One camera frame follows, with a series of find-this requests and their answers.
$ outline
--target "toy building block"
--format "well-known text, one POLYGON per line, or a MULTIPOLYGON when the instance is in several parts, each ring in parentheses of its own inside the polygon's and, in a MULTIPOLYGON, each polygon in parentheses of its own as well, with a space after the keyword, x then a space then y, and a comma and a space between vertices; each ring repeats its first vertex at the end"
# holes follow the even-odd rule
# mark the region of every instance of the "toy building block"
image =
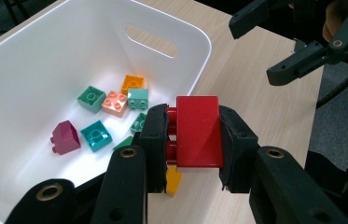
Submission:
POLYGON ((148 89, 129 89, 128 104, 131 110, 148 109, 148 89))
POLYGON ((79 97, 77 101, 86 109, 96 113, 102 107, 102 102, 106 98, 106 94, 92 86, 89 86, 79 97))
POLYGON ((69 120, 61 122, 57 125, 52 132, 50 141, 55 145, 52 148, 52 151, 60 155, 80 148, 77 130, 69 120))
POLYGON ((166 192, 169 196, 173 197, 176 194, 179 189, 180 181, 182 180, 182 175, 182 173, 176 171, 175 166, 168 166, 166 192))
POLYGON ((127 96, 119 92, 110 91, 102 104, 104 112, 121 118, 127 109, 127 96))
POLYGON ((133 124, 130 127, 130 131, 132 134, 142 131, 142 128, 144 127, 145 119, 146 119, 146 114, 144 113, 140 113, 138 117, 136 117, 136 120, 133 122, 133 124))
POLYGON ((93 152, 98 151, 113 140, 112 136, 100 120, 80 132, 93 152))
POLYGON ((216 96, 176 97, 176 166, 179 170, 223 167, 216 96))
POLYGON ((124 139, 122 142, 120 142, 117 146, 113 147, 113 150, 116 150, 120 147, 130 146, 132 143, 132 140, 133 140, 133 137, 128 136, 126 139, 124 139))
POLYGON ((128 89, 130 88, 143 88, 145 86, 145 78, 144 77, 136 77, 136 76, 131 76, 127 75, 124 78, 124 82, 121 86, 121 93, 124 95, 128 95, 128 89))

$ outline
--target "green duplo block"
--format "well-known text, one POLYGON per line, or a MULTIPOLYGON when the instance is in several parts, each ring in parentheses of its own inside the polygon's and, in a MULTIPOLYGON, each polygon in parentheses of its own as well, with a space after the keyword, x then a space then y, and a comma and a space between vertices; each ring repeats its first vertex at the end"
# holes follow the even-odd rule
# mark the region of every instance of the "green duplo block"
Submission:
POLYGON ((130 146, 131 142, 133 140, 132 136, 128 136, 126 139, 124 139, 122 142, 120 142, 117 146, 113 147, 113 150, 116 150, 120 147, 126 147, 126 146, 130 146))
POLYGON ((142 128, 144 127, 145 120, 146 120, 146 114, 140 113, 138 117, 136 118, 136 120, 131 125, 131 128, 130 128, 131 133, 135 134, 136 132, 141 132, 142 128))
POLYGON ((128 105, 131 110, 148 109, 148 89, 128 89, 128 105))
POLYGON ((77 97, 77 101, 84 108, 97 113, 102 108, 102 103, 105 98, 106 94, 104 91, 89 86, 79 97, 77 97))

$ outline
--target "table surface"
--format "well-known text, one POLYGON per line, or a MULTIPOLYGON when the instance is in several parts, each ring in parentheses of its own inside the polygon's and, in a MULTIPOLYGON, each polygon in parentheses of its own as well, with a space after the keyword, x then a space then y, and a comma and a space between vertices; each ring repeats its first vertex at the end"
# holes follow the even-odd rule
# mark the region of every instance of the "table surface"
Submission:
MULTIPOLYGON (((0 42, 59 2, 1 36, 0 42)), ((194 95, 218 96, 221 105, 235 109, 244 119, 261 146, 283 148, 304 165, 322 68, 286 86, 273 87, 266 70, 291 54, 292 40, 258 27, 234 40, 230 15, 192 0, 139 2, 194 24, 211 39, 212 53, 194 95)), ((175 196, 149 194, 148 222, 254 223, 249 195, 221 188, 217 169, 186 173, 175 196)))

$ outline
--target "bin handle hole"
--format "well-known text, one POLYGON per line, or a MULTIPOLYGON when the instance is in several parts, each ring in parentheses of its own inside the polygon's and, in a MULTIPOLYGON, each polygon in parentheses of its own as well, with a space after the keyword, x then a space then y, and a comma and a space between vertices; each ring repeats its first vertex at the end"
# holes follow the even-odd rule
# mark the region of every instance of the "bin handle hole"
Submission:
POLYGON ((140 29, 134 25, 128 25, 125 32, 131 41, 144 46, 145 48, 156 51, 168 58, 175 58, 178 55, 176 45, 159 36, 153 35, 148 31, 140 29))

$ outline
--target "white plastic bin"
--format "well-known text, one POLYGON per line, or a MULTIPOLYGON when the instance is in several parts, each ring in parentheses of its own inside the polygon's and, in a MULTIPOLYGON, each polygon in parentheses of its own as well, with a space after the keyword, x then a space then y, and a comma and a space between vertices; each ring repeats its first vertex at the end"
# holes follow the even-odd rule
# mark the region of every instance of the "white plastic bin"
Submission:
POLYGON ((188 95, 211 52, 200 29, 130 0, 69 0, 0 43, 0 221, 33 185, 65 178, 76 186, 103 173, 112 148, 130 135, 139 114, 94 114, 77 97, 89 85, 119 91, 127 74, 146 78, 149 105, 188 95), (175 57, 131 40, 129 26, 177 48, 175 57), (81 149, 53 153, 59 122, 77 128, 81 149), (113 142, 93 153, 79 131, 100 119, 113 142))

